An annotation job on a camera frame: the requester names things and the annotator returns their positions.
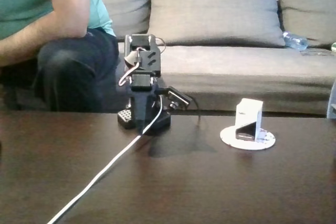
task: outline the white circular disc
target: white circular disc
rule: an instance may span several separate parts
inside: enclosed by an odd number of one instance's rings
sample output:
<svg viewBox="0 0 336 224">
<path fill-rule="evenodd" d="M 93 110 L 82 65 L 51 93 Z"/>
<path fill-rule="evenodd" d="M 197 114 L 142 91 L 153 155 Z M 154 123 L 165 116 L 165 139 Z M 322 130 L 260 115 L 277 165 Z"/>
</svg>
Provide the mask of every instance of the white circular disc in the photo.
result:
<svg viewBox="0 0 336 224">
<path fill-rule="evenodd" d="M 246 141 L 236 139 L 236 126 L 230 126 L 220 132 L 222 141 L 234 148 L 243 150 L 264 150 L 275 144 L 275 137 L 269 131 L 260 129 L 258 137 L 255 141 Z"/>
</svg>

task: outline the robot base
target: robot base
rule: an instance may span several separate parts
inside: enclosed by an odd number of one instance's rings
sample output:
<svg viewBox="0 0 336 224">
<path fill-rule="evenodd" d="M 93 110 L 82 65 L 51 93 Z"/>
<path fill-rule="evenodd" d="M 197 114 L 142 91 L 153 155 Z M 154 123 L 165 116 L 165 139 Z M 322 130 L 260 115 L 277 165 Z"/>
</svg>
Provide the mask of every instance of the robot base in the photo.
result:
<svg viewBox="0 0 336 224">
<path fill-rule="evenodd" d="M 135 122 L 132 120 L 132 111 L 130 109 L 118 112 L 118 123 L 125 129 L 136 128 Z M 171 115 L 167 111 L 162 111 L 158 119 L 148 129 L 144 135 L 152 135 L 162 131 L 171 125 Z"/>
</svg>

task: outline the small white box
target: small white box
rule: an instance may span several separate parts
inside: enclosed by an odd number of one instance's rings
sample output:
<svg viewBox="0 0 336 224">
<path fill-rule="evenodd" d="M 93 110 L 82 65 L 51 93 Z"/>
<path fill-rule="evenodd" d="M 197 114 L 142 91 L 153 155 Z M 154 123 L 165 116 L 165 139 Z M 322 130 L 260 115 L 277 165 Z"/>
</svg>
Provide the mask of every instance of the small white box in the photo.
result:
<svg viewBox="0 0 336 224">
<path fill-rule="evenodd" d="M 263 102 L 243 98 L 236 109 L 236 138 L 255 141 L 261 128 Z"/>
</svg>

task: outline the man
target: man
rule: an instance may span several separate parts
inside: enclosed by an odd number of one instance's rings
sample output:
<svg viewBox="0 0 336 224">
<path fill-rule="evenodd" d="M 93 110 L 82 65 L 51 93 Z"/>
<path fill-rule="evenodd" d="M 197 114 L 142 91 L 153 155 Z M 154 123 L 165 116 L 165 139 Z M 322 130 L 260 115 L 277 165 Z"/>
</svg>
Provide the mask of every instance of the man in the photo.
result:
<svg viewBox="0 0 336 224">
<path fill-rule="evenodd" d="M 102 112 L 118 53 L 102 0 L 0 0 L 0 81 L 33 86 L 51 111 Z"/>
</svg>

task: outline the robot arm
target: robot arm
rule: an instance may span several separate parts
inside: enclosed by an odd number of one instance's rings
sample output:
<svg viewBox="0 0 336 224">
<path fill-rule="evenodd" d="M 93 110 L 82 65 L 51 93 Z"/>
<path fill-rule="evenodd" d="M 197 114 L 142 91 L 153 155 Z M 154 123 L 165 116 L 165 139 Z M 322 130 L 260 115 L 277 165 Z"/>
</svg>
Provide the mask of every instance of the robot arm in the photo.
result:
<svg viewBox="0 0 336 224">
<path fill-rule="evenodd" d="M 118 113 L 118 121 L 125 128 L 137 128 L 142 134 L 143 129 L 154 119 L 159 110 L 159 96 L 164 95 L 170 100 L 168 108 L 152 126 L 159 129 L 169 126 L 169 112 L 179 107 L 187 109 L 191 98 L 173 87 L 160 88 L 157 78 L 161 77 L 161 52 L 154 35 L 127 35 L 125 38 L 125 64 L 131 70 L 121 78 L 119 85 L 127 82 L 130 95 L 129 107 Z"/>
</svg>

